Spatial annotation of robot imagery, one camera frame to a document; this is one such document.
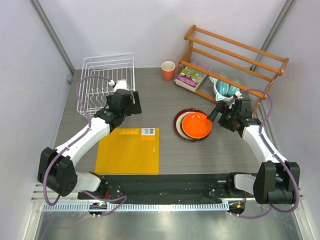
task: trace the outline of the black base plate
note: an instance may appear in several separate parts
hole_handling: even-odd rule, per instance
[[[220,199],[243,198],[226,189],[226,174],[104,175],[110,199],[127,195],[126,204],[216,204]],[[81,200],[90,199],[79,193]]]

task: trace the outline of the orange wooden rack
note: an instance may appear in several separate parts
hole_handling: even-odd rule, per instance
[[[218,47],[218,46],[216,46],[214,44],[208,43],[208,42],[203,41],[201,39],[195,38],[194,36],[195,36],[195,32],[196,31],[200,32],[200,33],[203,33],[203,34],[206,34],[206,35],[209,35],[209,36],[214,37],[216,39],[220,39],[222,41],[228,42],[230,44],[237,45],[237,46],[239,46],[241,48],[256,52],[257,54],[263,55],[265,57],[277,60],[277,61],[282,63],[281,67],[278,69],[278,68],[269,66],[269,65],[267,65],[265,63],[262,63],[262,62],[259,62],[259,61],[256,61],[256,60],[252,60],[252,59],[250,59],[248,57],[242,56],[242,55],[237,54],[235,52],[229,51],[227,49]],[[275,82],[276,78],[278,76],[281,76],[284,73],[284,71],[285,71],[285,69],[287,67],[288,61],[289,61],[289,58],[283,58],[283,57],[274,55],[272,53],[269,53],[269,52],[266,52],[266,51],[262,51],[262,50],[260,50],[258,48],[243,44],[241,42],[229,39],[227,37],[215,34],[213,32],[207,31],[207,30],[204,30],[202,28],[197,27],[196,25],[193,25],[192,27],[190,27],[190,29],[186,32],[186,34],[184,36],[184,39],[185,40],[189,40],[189,44],[187,46],[186,51],[183,53],[183,55],[181,56],[181,58],[179,60],[179,63],[182,64],[183,67],[188,66],[190,68],[196,69],[196,70],[198,70],[200,72],[203,72],[203,73],[205,73],[205,74],[207,74],[209,76],[212,76],[212,77],[214,77],[216,79],[219,79],[219,80],[221,80],[223,82],[226,82],[226,83],[228,83],[230,85],[233,85],[233,86],[235,86],[235,87],[237,87],[237,88],[239,88],[241,90],[247,90],[247,89],[250,89],[250,87],[244,86],[244,85],[242,85],[240,83],[237,83],[237,82],[235,82],[235,81],[233,81],[231,79],[228,79],[228,78],[223,77],[223,76],[221,76],[219,74],[216,74],[216,73],[214,73],[212,71],[209,71],[209,70],[204,69],[204,68],[202,68],[200,66],[192,64],[191,63],[192,52],[201,54],[201,55],[206,56],[206,57],[208,57],[210,59],[218,61],[218,62],[220,62],[222,64],[225,64],[225,65],[230,66],[232,68],[235,68],[237,70],[243,71],[243,72],[245,72],[247,74],[251,74],[251,75],[253,75],[255,77],[258,77],[260,79],[268,81],[269,83],[267,84],[266,88],[264,89],[264,91],[267,92],[267,93],[271,90],[271,88],[273,86],[273,83]],[[236,63],[230,62],[230,61],[222,59],[222,58],[220,58],[218,56],[212,55],[212,54],[210,54],[208,52],[205,52],[205,51],[202,51],[200,49],[197,49],[197,48],[194,47],[194,43],[203,45],[203,46],[208,47],[210,49],[213,49],[213,50],[219,51],[221,53],[224,53],[226,55],[232,56],[234,58],[240,59],[242,61],[245,61],[247,63],[252,64],[253,66],[257,66],[257,67],[263,68],[265,70],[268,70],[268,71],[274,73],[274,76],[273,77],[268,77],[268,76],[263,75],[261,73],[258,73],[256,71],[252,71],[252,70],[250,70],[248,68],[240,66],[240,65],[238,65]],[[204,92],[201,92],[201,91],[197,90],[195,93],[200,95],[200,96],[202,96],[202,97],[204,97],[204,98],[206,98],[206,99],[208,99],[208,100],[210,100],[210,101],[212,101],[212,102],[216,103],[216,100],[215,100],[214,97],[212,97],[212,96],[210,96],[210,95],[208,95],[208,94],[206,94]],[[265,94],[261,93],[261,92],[258,92],[258,91],[250,91],[249,93],[258,97],[257,104],[253,109],[253,115],[254,115],[256,113],[257,108],[258,108],[259,104],[261,103],[261,101],[266,99],[267,96]]]

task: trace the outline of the orange plate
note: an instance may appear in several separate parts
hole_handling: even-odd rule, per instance
[[[184,133],[194,139],[206,137],[212,129],[211,121],[201,112],[189,113],[183,118],[181,125]]]

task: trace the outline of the label sticker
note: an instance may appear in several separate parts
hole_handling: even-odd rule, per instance
[[[154,136],[156,135],[155,128],[141,128],[141,135],[142,136]]]

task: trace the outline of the book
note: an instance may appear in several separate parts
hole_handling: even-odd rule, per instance
[[[207,74],[186,66],[174,80],[175,83],[192,92],[196,92]]]

